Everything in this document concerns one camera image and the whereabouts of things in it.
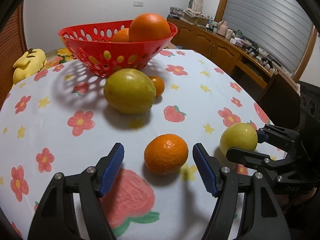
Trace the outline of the brown slatted wardrobe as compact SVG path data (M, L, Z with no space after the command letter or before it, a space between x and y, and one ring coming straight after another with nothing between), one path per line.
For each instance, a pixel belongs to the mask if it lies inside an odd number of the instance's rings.
M12 88L13 64L27 51L23 25L23 2L2 29L0 46L0 104L2 106Z

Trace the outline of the floral bed quilt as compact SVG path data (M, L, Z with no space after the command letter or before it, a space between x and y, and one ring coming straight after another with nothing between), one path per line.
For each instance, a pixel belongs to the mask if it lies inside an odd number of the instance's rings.
M52 68L73 60L75 60L75 57L66 47L55 49L46 54L47 63L44 65L44 69Z

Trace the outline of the tiny orange kumquat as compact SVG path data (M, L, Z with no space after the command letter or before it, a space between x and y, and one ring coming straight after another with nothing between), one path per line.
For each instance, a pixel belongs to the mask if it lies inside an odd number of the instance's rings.
M159 97L163 94L165 90L165 84L162 78L159 76L149 76L151 79L153 85L155 86L156 89L156 97Z

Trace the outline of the large orange in basket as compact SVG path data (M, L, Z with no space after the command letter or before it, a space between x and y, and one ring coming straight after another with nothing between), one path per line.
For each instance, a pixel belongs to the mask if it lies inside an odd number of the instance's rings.
M121 29L116 34L114 34L114 36L111 39L111 42L130 42L129 28Z

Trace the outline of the wooden sideboard cabinet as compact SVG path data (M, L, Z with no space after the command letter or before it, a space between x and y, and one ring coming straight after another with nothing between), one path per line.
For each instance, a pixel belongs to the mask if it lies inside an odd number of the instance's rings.
M245 50L231 44L224 37L176 18L168 17L167 20L178 29L171 41L175 46L205 56L232 77L252 98L260 100L268 91L298 92L297 84L280 69L274 73L269 72Z

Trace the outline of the clutter on cabinet top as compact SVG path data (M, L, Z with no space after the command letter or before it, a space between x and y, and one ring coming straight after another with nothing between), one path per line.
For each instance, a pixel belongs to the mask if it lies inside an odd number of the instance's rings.
M271 64L268 63L266 66L264 66L261 62L265 57L259 57L259 47L257 47L255 44L253 44L245 38L237 37L236 33L232 29L228 28L227 22L215 22L210 16L205 15L201 12L193 11L190 8L180 9L176 7L171 7L170 14L168 15L168 17L182 20L183 22L195 25L206 31L210 31L212 33L216 33L217 35L224 37L231 44L245 50L245 52L250 57L254 58L266 70L268 70L271 73L275 72Z

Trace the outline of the big orange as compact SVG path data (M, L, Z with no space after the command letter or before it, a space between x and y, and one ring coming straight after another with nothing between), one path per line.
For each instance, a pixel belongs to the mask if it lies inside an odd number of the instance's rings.
M129 26L131 42L146 42L169 37L168 22L159 14L145 13L137 16Z

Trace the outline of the mandarin near table edge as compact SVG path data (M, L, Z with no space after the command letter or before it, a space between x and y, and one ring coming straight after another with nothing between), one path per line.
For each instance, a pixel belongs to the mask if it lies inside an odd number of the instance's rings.
M144 162L150 172L164 176L176 172L188 159L188 145L178 135L163 134L145 148Z

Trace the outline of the grey window blind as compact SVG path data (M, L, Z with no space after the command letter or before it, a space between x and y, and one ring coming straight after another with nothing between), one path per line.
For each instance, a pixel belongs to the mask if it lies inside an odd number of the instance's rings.
M294 75L313 24L296 0L228 0L223 20Z

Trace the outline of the small yellow lemon fruit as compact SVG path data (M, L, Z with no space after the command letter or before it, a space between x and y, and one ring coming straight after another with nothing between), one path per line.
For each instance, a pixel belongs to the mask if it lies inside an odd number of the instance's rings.
M230 148L237 147L247 151L254 151L258 144L256 130L249 124L237 123L228 127L220 138L220 151L226 156Z

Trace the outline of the yellow plush toy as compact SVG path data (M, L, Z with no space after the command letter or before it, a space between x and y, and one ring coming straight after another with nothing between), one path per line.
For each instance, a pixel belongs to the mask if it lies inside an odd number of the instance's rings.
M46 63L46 54L42 49L30 48L13 65L13 85L38 73Z

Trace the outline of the red perforated plastic basket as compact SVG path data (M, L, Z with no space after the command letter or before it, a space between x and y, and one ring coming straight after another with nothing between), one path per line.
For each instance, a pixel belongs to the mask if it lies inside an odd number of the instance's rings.
M58 35L73 56L92 73L108 77L124 68L141 70L178 32L177 27L169 23L171 34L162 40L129 43L111 41L114 34L130 24L130 20L125 20L74 25L60 29Z

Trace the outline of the white floral strawberry cloth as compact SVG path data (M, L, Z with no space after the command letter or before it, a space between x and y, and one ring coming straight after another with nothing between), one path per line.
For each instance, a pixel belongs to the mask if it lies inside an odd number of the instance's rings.
M26 239L54 174L77 174L113 145L124 145L120 177L103 200L118 239L200 239L215 198L192 158L166 176L152 174L144 150L157 136L175 134L189 147L200 142L222 165L224 130L237 122L270 122L258 104L217 65L192 50L163 50L144 68L165 83L151 110L123 115L104 98L105 80L74 60L17 84L1 109L1 208Z

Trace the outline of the large yellow-green guava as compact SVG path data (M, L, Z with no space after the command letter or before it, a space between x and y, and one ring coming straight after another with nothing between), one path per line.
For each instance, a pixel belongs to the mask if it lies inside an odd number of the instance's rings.
M120 113L144 114L153 106L156 88L143 72L125 68L107 78L104 96L108 104Z

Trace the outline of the white wall switch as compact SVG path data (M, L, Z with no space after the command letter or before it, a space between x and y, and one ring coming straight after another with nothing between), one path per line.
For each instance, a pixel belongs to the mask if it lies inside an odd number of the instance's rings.
M134 1L133 2L133 6L134 7L143 7L144 6L144 2Z

